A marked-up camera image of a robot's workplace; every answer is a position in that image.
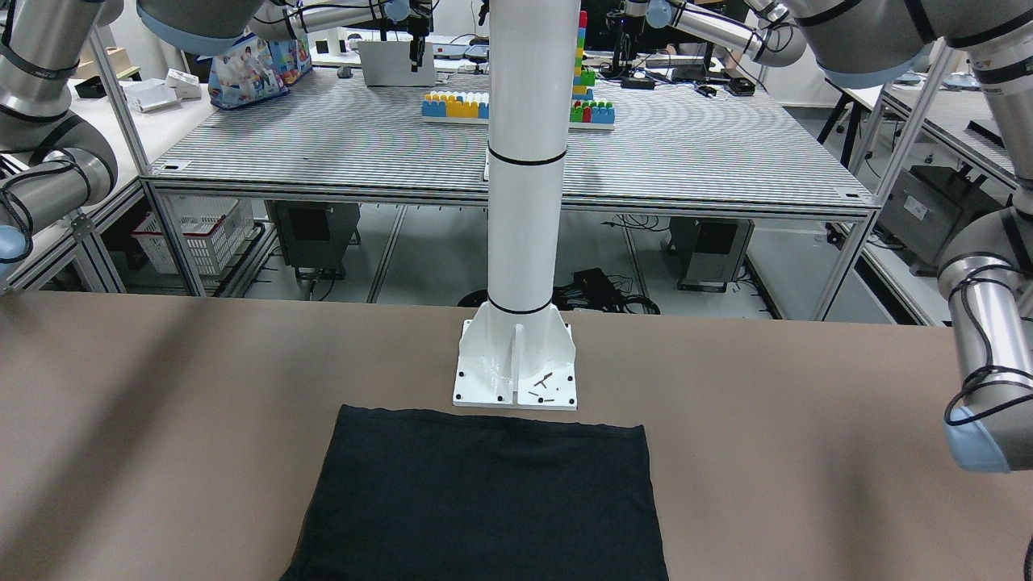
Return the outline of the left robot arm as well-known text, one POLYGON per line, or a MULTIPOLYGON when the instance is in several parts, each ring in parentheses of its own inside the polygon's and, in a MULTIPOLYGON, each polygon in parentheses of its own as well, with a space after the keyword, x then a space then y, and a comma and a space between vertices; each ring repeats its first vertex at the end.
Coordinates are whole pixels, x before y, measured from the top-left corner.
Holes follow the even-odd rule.
POLYGON ((1010 154, 1019 193, 945 250, 940 293, 962 371, 943 422, 964 470, 1032 466, 1031 351, 1018 308, 1031 287, 1031 30, 1029 1, 789 1, 823 73, 841 87, 893 81, 943 40, 968 54, 1010 154))

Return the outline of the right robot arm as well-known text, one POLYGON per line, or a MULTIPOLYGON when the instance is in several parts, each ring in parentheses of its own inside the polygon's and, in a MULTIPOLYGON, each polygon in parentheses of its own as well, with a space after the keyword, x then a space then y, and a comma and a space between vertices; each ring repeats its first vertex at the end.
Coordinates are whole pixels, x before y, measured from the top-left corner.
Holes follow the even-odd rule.
POLYGON ((68 81, 91 33, 123 10, 121 1, 11 1, 2 11, 2 153, 26 166, 2 180, 3 277, 30 257, 37 232, 117 183, 117 155, 71 111, 68 81))

